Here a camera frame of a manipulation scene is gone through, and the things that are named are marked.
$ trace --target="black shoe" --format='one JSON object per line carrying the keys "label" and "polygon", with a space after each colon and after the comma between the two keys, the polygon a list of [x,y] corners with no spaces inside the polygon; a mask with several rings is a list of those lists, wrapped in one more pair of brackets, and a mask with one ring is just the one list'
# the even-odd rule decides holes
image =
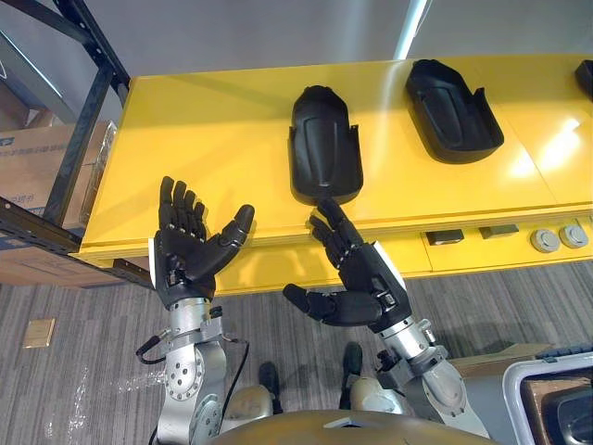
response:
{"label": "black shoe", "polygon": [[344,349],[342,360],[344,376],[342,377],[342,395],[340,396],[340,410],[350,409],[350,387],[360,376],[362,371],[362,348],[356,341],[350,341]]}
{"label": "black shoe", "polygon": [[274,363],[265,362],[259,366],[259,384],[270,392],[274,414],[283,413],[280,404],[280,379]]}

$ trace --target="gray carpet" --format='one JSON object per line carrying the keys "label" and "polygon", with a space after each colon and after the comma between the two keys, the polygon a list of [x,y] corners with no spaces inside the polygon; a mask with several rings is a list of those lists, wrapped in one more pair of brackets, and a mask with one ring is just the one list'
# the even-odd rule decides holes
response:
{"label": "gray carpet", "polygon": [[[454,357],[513,342],[568,346],[593,338],[593,261],[500,273],[408,280],[418,318],[433,322]],[[364,372],[381,345],[366,328],[341,329],[306,318],[278,293],[218,300],[226,330],[251,342],[238,388],[257,383],[273,360],[286,411],[334,408],[341,355],[349,340],[365,350]],[[52,344],[24,350],[28,320],[57,318]],[[136,286],[74,291],[0,288],[0,443],[146,443],[162,402],[162,366],[135,349],[164,327],[158,297]],[[232,378],[242,346],[225,346]]]}

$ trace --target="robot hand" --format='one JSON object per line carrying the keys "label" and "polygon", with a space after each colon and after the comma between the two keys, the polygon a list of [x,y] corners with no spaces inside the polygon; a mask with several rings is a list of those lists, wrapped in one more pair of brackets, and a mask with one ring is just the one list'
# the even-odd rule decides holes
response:
{"label": "robot hand", "polygon": [[214,275],[243,246],[255,213],[253,207],[242,206],[220,234],[207,240],[202,221],[204,204],[197,202],[194,206],[196,194],[186,191],[185,183],[178,181],[174,190],[173,184],[165,176],[160,185],[160,229],[151,251],[153,282],[167,309],[180,299],[212,300],[216,289]]}
{"label": "robot hand", "polygon": [[327,294],[288,285],[284,296],[315,320],[336,326],[368,325],[375,333],[410,317],[403,280],[381,245],[365,243],[333,199],[321,201],[318,210],[329,226],[311,216],[312,234],[325,246],[346,291]]}

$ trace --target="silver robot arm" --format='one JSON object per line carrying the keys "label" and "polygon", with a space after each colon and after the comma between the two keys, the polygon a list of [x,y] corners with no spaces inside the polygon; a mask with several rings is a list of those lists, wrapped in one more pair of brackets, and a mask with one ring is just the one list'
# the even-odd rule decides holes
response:
{"label": "silver robot arm", "polygon": [[[151,337],[136,355],[142,363],[166,361],[165,401],[156,430],[160,445],[201,445],[219,433],[226,375],[220,341],[226,338],[221,308],[211,308],[214,275],[245,243],[255,213],[244,205],[219,234],[207,239],[204,205],[195,201],[185,183],[165,177],[159,230],[148,245],[153,285],[170,313],[170,327]],[[158,343],[163,357],[145,359]]]}
{"label": "silver robot arm", "polygon": [[[375,242],[372,246],[406,289],[401,274],[381,245]],[[447,350],[436,344],[428,320],[416,323],[410,316],[377,335],[386,346],[379,354],[382,366],[377,370],[377,378],[385,389],[405,394],[422,418],[440,419],[445,425],[489,437],[468,401],[459,371],[447,361]]]}
{"label": "silver robot arm", "polygon": [[210,317],[207,299],[182,299],[170,308],[159,444],[200,445],[218,434],[226,375],[221,338],[221,317]]}
{"label": "silver robot arm", "polygon": [[436,345],[430,323],[413,319],[405,284],[381,245],[365,243],[332,199],[321,201],[318,210],[327,224],[312,216],[312,234],[325,246],[346,290],[308,292],[288,285],[284,296],[322,323],[367,325],[386,346],[377,372],[383,388],[405,394],[422,418],[488,437],[460,374],[447,362],[447,350]]}

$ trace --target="cable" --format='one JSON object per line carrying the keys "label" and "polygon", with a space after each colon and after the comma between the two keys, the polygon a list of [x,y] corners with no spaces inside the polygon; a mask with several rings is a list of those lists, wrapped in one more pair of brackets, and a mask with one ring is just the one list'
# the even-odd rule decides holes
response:
{"label": "cable", "polygon": [[152,430],[152,434],[150,435],[150,439],[148,440],[148,445],[153,445],[153,441],[155,440],[155,436],[157,435],[157,427]]}
{"label": "cable", "polygon": [[138,348],[138,350],[136,351],[136,357],[138,357],[138,360],[143,364],[157,364],[157,363],[163,362],[166,358],[165,356],[159,357],[158,359],[155,359],[155,360],[149,360],[149,359],[145,359],[144,355],[147,352],[149,352],[151,349],[153,349],[158,343],[160,343],[160,340],[162,340],[162,338],[164,336],[166,336],[167,334],[168,334],[168,329],[164,329],[159,334],[149,338],[146,341],[146,343],[144,345],[142,345],[140,348]]}
{"label": "cable", "polygon": [[228,338],[225,336],[222,336],[222,338],[226,341],[231,342],[231,343],[245,343],[245,352],[243,353],[243,359],[241,360],[241,364],[239,364],[239,369],[237,369],[237,372],[234,375],[233,383],[231,384],[231,387],[229,388],[229,392],[227,393],[226,399],[224,400],[224,405],[222,406],[221,426],[222,426],[222,420],[224,420],[224,414],[226,413],[226,408],[229,405],[231,396],[233,395],[234,386],[236,385],[237,380],[239,379],[239,375],[241,375],[241,371],[243,371],[243,366],[245,365],[245,362],[247,360],[247,355],[249,355],[249,342],[247,340],[243,340],[241,338]]}

